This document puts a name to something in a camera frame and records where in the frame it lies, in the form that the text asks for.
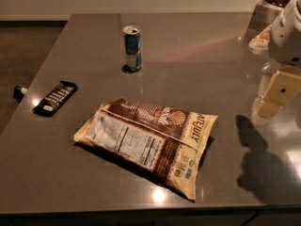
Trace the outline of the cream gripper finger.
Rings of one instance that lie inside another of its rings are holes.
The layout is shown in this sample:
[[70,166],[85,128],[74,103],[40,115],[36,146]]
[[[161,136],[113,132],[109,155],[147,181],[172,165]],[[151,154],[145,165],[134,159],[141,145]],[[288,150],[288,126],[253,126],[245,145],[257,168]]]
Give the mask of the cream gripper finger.
[[261,78],[254,113],[264,119],[275,115],[301,91],[301,68],[287,65]]

